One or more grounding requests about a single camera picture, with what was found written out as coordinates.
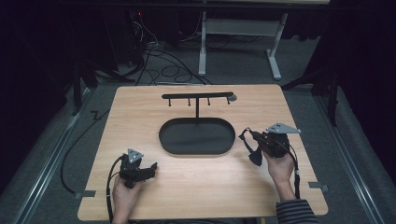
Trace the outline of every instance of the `desk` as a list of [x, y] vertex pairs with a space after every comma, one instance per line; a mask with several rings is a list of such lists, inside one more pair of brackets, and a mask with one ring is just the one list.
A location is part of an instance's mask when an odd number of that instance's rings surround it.
[[[277, 85], [121, 87], [85, 188], [96, 193], [82, 199], [78, 217], [86, 221], [108, 219], [107, 176], [115, 159], [128, 147], [145, 155], [141, 168], [154, 162], [159, 165], [155, 177], [146, 181], [132, 219], [274, 216], [278, 196], [265, 160], [262, 167], [254, 165], [239, 138], [228, 152], [217, 156], [176, 156], [161, 147], [162, 125], [169, 119], [193, 118], [195, 113], [187, 100], [172, 100], [168, 106], [163, 94], [218, 91], [233, 91], [237, 100], [229, 105], [224, 98], [213, 98], [210, 105], [201, 103], [201, 117], [226, 119], [236, 135], [246, 127], [261, 132], [278, 121], [295, 127]], [[328, 208], [321, 190], [308, 186], [317, 179], [300, 135], [289, 134], [289, 139], [300, 163], [302, 198], [309, 201], [315, 214], [324, 215]], [[257, 146], [248, 136], [247, 141]]]

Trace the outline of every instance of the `human hand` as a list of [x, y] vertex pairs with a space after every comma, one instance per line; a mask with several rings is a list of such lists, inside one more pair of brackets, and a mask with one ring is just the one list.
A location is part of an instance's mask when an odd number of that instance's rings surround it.
[[293, 189], [290, 184], [294, 162], [291, 155], [286, 154], [281, 158], [272, 158], [262, 150], [262, 155], [268, 163], [268, 173], [273, 178], [279, 199], [281, 202], [295, 200]]
[[143, 182], [137, 182], [132, 189], [125, 187], [125, 180], [116, 176], [113, 189], [114, 217], [112, 223], [128, 223], [129, 216], [137, 202]]

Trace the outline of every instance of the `handheld controller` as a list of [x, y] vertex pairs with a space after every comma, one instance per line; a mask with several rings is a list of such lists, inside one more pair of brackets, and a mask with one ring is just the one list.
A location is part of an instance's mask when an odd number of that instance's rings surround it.
[[[258, 142], [259, 146], [256, 150], [253, 150], [246, 138], [245, 132], [249, 131], [255, 141]], [[265, 151], [270, 157], [282, 158], [286, 154], [290, 154], [294, 162], [294, 187], [296, 198], [300, 199], [300, 171], [298, 168], [297, 155], [293, 147], [289, 143], [288, 133], [300, 133], [301, 130], [292, 128], [283, 123], [276, 123], [266, 129], [266, 132], [258, 133], [251, 131], [250, 128], [246, 128], [239, 135], [239, 138], [244, 141], [247, 150], [250, 152], [248, 156], [250, 160], [257, 166], [262, 165], [262, 150]], [[290, 148], [293, 149], [294, 156], [290, 152]]]
[[125, 180], [125, 187], [131, 189], [134, 187], [134, 183], [145, 181], [155, 176], [157, 162], [152, 164], [150, 168], [139, 168], [143, 156], [142, 153], [131, 148], [128, 148], [128, 155], [122, 155], [120, 177]]

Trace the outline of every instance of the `black curtain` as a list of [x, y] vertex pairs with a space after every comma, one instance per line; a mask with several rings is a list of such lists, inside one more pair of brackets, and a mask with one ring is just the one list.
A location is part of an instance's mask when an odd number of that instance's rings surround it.
[[2, 139], [0, 192], [65, 104], [73, 60], [46, 3], [0, 4]]
[[[334, 12], [304, 75], [323, 67], [335, 71], [370, 144], [396, 183], [392, 141], [396, 135], [396, 3], [345, 0], [339, 4], [355, 10]], [[310, 82], [327, 88], [331, 75], [315, 76]]]

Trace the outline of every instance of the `metal rail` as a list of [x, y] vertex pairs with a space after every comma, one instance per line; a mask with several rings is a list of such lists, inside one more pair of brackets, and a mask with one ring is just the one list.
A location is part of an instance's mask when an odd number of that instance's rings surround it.
[[332, 137], [337, 144], [338, 153], [341, 156], [341, 161], [344, 164], [346, 173], [348, 174], [350, 181], [361, 200], [361, 204], [363, 206], [364, 211], [366, 212], [367, 217], [370, 219], [371, 223], [384, 223], [381, 214], [378, 211], [378, 208], [373, 201], [373, 197], [371, 195], [370, 190], [367, 188], [366, 184], [364, 183], [361, 174], [358, 168], [355, 165], [352, 157], [350, 156], [347, 146], [344, 144], [344, 141], [338, 132], [338, 130], [332, 126], [331, 121], [327, 117], [327, 108], [324, 103], [324, 100], [321, 97], [314, 97], [315, 102], [317, 103], [318, 109], [320, 110], [323, 118], [326, 120], [326, 124], [329, 126], [329, 129], [332, 132]]
[[76, 126], [76, 123], [80, 117], [81, 111], [83, 111], [83, 109], [85, 108], [85, 105], [91, 98], [92, 93], [93, 91], [90, 91], [88, 88], [84, 91], [83, 95], [85, 95], [85, 100], [83, 101], [81, 109], [77, 112], [75, 116], [73, 116], [69, 120], [68, 125], [64, 129], [64, 132], [61, 134], [61, 137], [59, 138], [58, 143], [55, 146], [55, 149], [53, 149], [52, 154], [49, 156], [46, 163], [44, 164], [44, 167], [38, 175], [35, 184], [31, 188], [29, 195], [27, 196], [25, 202], [23, 203], [20, 211], [18, 212], [12, 223], [30, 222], [30, 219], [32, 218], [35, 209], [40, 203], [41, 198], [46, 191], [53, 174], [56, 171], [56, 168], [58, 167], [64, 156], [64, 153], [67, 150], [67, 148], [65, 148], [67, 140], [69, 139], [70, 134], [73, 132], [73, 129]]

